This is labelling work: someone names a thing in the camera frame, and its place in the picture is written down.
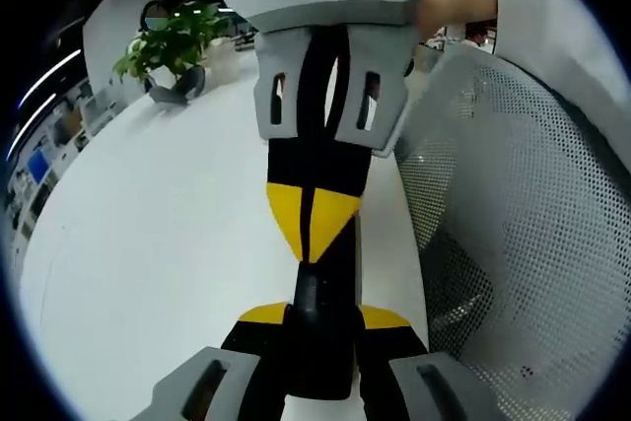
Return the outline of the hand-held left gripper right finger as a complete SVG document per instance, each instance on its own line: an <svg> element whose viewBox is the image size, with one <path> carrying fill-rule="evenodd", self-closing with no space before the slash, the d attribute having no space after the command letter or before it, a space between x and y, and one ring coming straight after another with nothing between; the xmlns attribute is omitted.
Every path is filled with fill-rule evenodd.
<svg viewBox="0 0 631 421"><path fill-rule="evenodd" d="M399 314L359 307L359 391L368 420L497 420L490 386L444 352L429 352Z"/></svg>

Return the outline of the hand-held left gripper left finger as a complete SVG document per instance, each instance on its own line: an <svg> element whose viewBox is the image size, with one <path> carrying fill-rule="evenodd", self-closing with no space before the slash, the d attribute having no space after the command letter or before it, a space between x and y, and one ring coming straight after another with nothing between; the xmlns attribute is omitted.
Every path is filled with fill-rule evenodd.
<svg viewBox="0 0 631 421"><path fill-rule="evenodd" d="M159 380L135 420L280 420L287 302L242 314L221 347L205 347Z"/></svg>

